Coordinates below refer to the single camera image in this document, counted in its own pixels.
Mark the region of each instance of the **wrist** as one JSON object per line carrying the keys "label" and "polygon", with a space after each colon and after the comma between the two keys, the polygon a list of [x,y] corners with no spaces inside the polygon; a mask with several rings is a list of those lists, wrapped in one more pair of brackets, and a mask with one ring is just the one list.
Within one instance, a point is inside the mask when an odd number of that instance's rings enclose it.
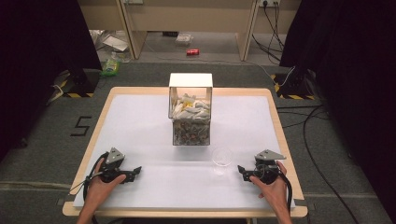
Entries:
{"label": "wrist", "polygon": [[279,224],[290,224],[291,217],[288,207],[284,204],[273,207]]}

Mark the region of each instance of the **wall socket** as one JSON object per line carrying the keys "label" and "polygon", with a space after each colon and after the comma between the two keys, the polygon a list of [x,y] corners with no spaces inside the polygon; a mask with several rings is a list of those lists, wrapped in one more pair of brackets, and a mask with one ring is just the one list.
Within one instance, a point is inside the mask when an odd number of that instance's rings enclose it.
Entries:
{"label": "wall socket", "polygon": [[259,0],[260,7],[264,7],[264,1],[267,1],[267,7],[275,7],[276,3],[280,5],[280,0]]}

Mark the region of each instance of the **soda can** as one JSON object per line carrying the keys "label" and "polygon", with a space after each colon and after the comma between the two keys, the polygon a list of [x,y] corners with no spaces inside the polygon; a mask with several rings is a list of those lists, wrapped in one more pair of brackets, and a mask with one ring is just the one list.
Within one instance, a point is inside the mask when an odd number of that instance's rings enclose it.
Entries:
{"label": "soda can", "polygon": [[187,55],[199,55],[199,49],[187,49]]}

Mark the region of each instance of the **human hand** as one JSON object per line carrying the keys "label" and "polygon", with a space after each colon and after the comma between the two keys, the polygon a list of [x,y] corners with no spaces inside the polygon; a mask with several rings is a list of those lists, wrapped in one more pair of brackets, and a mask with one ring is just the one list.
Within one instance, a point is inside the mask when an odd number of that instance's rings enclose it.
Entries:
{"label": "human hand", "polygon": [[[282,162],[277,161],[280,171],[286,175],[286,168],[283,166]],[[259,198],[265,198],[265,200],[274,209],[279,223],[291,223],[290,213],[288,209],[288,204],[286,200],[287,186],[285,181],[278,176],[276,180],[270,184],[266,185],[260,181],[260,179],[254,175],[250,178],[251,182],[255,184],[261,191]]]}
{"label": "human hand", "polygon": [[[95,174],[99,172],[100,166],[104,159],[99,160],[95,167]],[[105,202],[111,191],[120,184],[126,175],[119,175],[110,183],[105,183],[101,180],[100,176],[95,176],[88,187],[87,196],[85,198],[84,206],[79,213],[77,223],[90,223],[93,213],[96,209]]]}

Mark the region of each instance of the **white paper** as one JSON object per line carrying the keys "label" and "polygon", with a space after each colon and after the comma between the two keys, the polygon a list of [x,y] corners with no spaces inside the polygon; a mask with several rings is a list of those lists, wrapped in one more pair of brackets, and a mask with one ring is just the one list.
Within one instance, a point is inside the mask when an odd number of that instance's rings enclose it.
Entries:
{"label": "white paper", "polygon": [[[265,149],[280,153],[264,96],[213,96],[210,146],[173,146],[168,96],[117,95],[108,110],[88,164],[112,147],[125,154],[121,170],[142,166],[132,183],[119,185],[102,207],[161,210],[270,209],[259,189],[243,181],[237,165],[254,169]],[[215,175],[210,153],[222,146],[234,159],[225,175]],[[82,193],[74,201],[82,207]]]}

